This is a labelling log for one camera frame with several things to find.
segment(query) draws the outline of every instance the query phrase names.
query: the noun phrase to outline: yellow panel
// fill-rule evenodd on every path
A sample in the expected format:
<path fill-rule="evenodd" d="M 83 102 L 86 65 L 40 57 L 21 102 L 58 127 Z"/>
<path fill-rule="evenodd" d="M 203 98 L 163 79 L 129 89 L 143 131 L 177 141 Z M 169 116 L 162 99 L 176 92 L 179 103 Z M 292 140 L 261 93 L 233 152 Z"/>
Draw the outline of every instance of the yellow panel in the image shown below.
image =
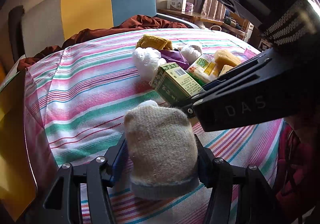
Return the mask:
<path fill-rule="evenodd" d="M 65 40 L 86 28 L 111 28 L 111 0 L 61 0 L 61 18 Z"/>
<path fill-rule="evenodd" d="M 25 71 L 0 92 L 0 201 L 14 221 L 36 196 L 23 128 Z"/>

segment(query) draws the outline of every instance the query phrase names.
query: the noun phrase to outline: yellow sponge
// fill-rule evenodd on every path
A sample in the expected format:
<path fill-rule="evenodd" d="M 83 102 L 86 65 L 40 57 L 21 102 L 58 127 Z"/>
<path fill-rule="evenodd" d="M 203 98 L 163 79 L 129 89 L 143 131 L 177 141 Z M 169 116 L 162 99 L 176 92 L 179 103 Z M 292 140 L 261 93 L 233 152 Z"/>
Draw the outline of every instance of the yellow sponge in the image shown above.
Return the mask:
<path fill-rule="evenodd" d="M 222 68 L 222 70 L 221 70 L 221 72 L 220 72 L 220 74 L 219 74 L 219 76 L 225 74 L 227 71 L 230 71 L 232 68 L 233 68 L 233 67 L 230 66 L 230 65 L 224 65 L 223 68 Z"/>
<path fill-rule="evenodd" d="M 241 64 L 241 60 L 227 50 L 218 50 L 214 53 L 214 61 L 220 65 L 229 65 L 235 67 Z"/>
<path fill-rule="evenodd" d="M 172 42 L 168 39 L 157 37 L 157 36 L 151 36 L 144 34 L 143 37 L 138 41 L 136 48 L 147 48 L 152 47 L 157 50 L 173 50 L 172 48 Z"/>

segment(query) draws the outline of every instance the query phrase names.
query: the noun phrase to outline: white box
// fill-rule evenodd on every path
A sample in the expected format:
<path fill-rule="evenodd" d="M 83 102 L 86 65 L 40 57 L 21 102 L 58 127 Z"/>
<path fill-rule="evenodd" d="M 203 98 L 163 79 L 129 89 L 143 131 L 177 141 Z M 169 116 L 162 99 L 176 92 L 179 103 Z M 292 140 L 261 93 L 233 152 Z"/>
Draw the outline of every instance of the white box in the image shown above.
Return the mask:
<path fill-rule="evenodd" d="M 170 9 L 171 6 L 171 0 L 167 0 L 167 9 Z"/>
<path fill-rule="evenodd" d="M 171 0 L 170 9 L 185 12 L 187 0 Z"/>

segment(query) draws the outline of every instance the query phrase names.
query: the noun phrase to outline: knit sock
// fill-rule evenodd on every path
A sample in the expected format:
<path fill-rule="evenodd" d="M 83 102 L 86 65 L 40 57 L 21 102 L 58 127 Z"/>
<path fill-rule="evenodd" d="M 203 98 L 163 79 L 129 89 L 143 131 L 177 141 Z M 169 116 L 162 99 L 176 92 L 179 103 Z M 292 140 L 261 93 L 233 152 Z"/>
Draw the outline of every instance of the knit sock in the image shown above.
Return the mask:
<path fill-rule="evenodd" d="M 124 128 L 133 162 L 130 188 L 137 197 L 174 198 L 199 185 L 196 141 L 182 111 L 140 106 L 127 112 Z"/>

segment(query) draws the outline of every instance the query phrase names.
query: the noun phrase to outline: barcode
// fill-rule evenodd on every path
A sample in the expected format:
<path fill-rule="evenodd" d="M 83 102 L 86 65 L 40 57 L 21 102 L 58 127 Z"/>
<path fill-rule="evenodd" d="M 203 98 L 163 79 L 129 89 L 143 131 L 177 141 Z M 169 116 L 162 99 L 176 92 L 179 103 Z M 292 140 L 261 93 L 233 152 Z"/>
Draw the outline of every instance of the barcode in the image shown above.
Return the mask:
<path fill-rule="evenodd" d="M 174 70 L 175 71 L 175 73 L 176 74 L 178 74 L 179 76 L 182 76 L 182 75 L 184 75 L 184 74 L 186 74 L 186 72 L 183 70 L 183 69 L 176 69 L 176 70 Z"/>

